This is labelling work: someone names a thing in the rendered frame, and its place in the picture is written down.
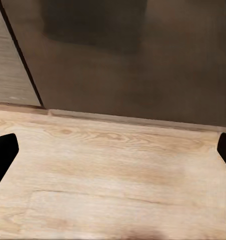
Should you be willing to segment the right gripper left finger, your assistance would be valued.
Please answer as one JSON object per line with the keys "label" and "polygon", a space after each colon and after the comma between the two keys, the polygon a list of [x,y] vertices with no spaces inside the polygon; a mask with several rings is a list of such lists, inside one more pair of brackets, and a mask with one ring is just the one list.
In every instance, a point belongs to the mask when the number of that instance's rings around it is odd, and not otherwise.
{"label": "right gripper left finger", "polygon": [[0,182],[19,153],[15,133],[0,136]]}

